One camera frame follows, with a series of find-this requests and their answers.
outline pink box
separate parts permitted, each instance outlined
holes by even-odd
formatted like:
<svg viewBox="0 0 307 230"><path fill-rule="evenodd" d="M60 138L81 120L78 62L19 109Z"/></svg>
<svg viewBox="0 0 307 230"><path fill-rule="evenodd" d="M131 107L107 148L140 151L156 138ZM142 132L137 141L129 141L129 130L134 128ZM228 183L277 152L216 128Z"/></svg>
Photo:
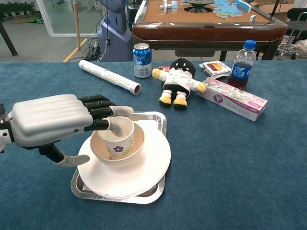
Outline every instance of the pink box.
<svg viewBox="0 0 307 230"><path fill-rule="evenodd" d="M256 121L267 105L267 100L213 78L203 81L207 90L200 96L229 109L251 121Z"/></svg>

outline plastic bottle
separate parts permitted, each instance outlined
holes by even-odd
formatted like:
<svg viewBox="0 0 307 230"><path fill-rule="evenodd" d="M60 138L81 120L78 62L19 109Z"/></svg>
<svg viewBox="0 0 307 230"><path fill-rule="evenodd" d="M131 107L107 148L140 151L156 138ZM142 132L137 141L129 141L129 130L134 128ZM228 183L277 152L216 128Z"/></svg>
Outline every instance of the plastic bottle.
<svg viewBox="0 0 307 230"><path fill-rule="evenodd" d="M244 43L243 49L236 54L234 65L228 77L229 85L241 90L245 89L251 69L256 62L255 47L255 41L247 40Z"/></svg>

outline paper plate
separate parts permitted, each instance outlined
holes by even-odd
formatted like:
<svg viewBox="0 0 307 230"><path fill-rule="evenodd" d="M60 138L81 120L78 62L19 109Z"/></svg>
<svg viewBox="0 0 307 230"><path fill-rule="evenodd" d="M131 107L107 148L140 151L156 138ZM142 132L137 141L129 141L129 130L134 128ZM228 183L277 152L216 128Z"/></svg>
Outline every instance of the paper plate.
<svg viewBox="0 0 307 230"><path fill-rule="evenodd" d="M113 199L140 195L156 185L166 173L171 151L166 137L157 129L138 123L144 130L143 153L132 165L110 168L91 151L90 137L83 143L79 155L90 160L78 166L81 179L94 193Z"/></svg>

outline aluminum tray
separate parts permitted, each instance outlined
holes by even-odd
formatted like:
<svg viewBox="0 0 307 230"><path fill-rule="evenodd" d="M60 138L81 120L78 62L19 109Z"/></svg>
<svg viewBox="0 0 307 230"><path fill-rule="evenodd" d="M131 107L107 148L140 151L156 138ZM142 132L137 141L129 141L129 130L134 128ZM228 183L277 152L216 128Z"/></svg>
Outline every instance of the aluminum tray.
<svg viewBox="0 0 307 230"><path fill-rule="evenodd" d="M166 136L166 117L159 112L135 112L129 116L132 121L155 121L158 124L158 129ZM100 201L113 201L123 203L134 203L134 204L149 204L157 200L164 191L165 187L165 176L147 192L125 199L110 199L90 191L81 177L79 176L78 169L76 169L72 180L71 180L71 191L72 193L81 199L89 200L100 200Z"/></svg>

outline soda can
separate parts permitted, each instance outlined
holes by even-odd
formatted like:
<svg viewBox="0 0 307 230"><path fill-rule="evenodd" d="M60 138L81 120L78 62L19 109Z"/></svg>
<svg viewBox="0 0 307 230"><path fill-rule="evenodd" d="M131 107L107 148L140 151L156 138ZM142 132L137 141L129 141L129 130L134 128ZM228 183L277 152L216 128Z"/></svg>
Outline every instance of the soda can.
<svg viewBox="0 0 307 230"><path fill-rule="evenodd" d="M152 75L152 51L148 44L138 43L133 46L134 75L148 78Z"/></svg>

